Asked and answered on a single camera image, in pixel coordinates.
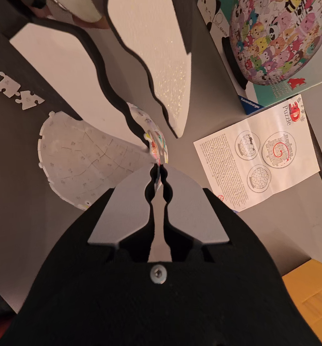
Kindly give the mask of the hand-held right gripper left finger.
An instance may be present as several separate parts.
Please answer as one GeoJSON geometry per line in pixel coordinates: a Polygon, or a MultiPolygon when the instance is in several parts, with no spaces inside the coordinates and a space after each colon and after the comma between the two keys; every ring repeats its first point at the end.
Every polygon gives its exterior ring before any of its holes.
{"type": "Polygon", "coordinates": [[[128,175],[114,189],[88,243],[117,246],[150,220],[151,201],[158,183],[158,165],[147,163],[128,175]]]}

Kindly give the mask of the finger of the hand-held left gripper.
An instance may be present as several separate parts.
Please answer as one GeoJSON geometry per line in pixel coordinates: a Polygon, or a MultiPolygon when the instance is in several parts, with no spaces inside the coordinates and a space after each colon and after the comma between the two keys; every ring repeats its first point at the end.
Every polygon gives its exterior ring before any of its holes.
{"type": "Polygon", "coordinates": [[[34,17],[9,41],[83,121],[141,149],[150,147],[128,103],[112,88],[103,57],[84,29],[34,17]]]}
{"type": "Polygon", "coordinates": [[[182,137],[189,112],[192,54],[173,1],[108,0],[104,13],[119,43],[144,67],[168,127],[176,138],[182,137]]]}

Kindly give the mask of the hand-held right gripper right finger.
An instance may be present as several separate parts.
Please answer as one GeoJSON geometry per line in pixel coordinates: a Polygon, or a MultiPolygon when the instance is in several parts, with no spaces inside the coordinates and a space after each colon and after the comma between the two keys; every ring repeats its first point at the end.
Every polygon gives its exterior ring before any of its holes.
{"type": "Polygon", "coordinates": [[[229,237],[203,188],[169,164],[162,166],[162,174],[168,224],[203,245],[228,243],[229,237]]]}

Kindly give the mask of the half-built puzzle ball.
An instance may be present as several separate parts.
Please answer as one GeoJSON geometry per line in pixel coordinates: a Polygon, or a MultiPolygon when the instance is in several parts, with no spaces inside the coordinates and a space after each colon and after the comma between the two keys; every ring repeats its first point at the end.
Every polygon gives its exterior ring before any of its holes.
{"type": "Polygon", "coordinates": [[[108,189],[148,163],[168,163],[163,133],[150,116],[127,103],[144,130],[146,149],[102,132],[66,113],[51,111],[38,140],[39,166],[64,201],[87,210],[108,189]]]}

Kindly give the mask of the joined white puzzle pieces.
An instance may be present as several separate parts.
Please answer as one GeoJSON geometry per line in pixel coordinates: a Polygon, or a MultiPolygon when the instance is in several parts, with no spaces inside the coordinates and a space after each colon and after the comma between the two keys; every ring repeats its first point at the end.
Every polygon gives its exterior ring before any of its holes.
{"type": "Polygon", "coordinates": [[[22,110],[28,110],[42,104],[45,100],[29,90],[20,91],[15,99],[15,102],[21,105],[22,110]]]}

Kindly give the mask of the white puzzle piece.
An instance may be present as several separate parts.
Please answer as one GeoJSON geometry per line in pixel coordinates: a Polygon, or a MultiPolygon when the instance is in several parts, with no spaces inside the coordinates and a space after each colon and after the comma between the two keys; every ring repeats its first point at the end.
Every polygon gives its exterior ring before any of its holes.
{"type": "Polygon", "coordinates": [[[2,71],[0,71],[0,76],[2,77],[2,80],[0,80],[0,92],[8,98],[20,96],[19,89],[21,85],[2,71]]]}

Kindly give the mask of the puzzle ball box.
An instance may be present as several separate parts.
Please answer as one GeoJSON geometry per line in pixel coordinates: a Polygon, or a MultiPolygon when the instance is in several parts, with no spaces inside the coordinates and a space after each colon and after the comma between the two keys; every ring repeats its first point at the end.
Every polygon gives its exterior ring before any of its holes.
{"type": "Polygon", "coordinates": [[[199,0],[246,115],[322,83],[322,0],[199,0]]]}

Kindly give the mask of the folded instruction sheet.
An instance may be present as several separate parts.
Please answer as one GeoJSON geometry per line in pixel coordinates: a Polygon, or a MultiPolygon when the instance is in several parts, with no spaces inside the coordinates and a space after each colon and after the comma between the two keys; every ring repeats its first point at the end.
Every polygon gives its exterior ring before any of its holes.
{"type": "Polygon", "coordinates": [[[216,197],[241,212],[319,172],[299,94],[194,142],[216,197]]]}

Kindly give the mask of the yellow plastic bin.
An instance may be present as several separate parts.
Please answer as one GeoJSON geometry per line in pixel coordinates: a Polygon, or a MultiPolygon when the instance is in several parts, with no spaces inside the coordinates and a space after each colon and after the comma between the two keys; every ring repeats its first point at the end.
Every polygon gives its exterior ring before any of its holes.
{"type": "Polygon", "coordinates": [[[322,263],[311,259],[282,279],[297,309],[322,342],[322,263]]]}

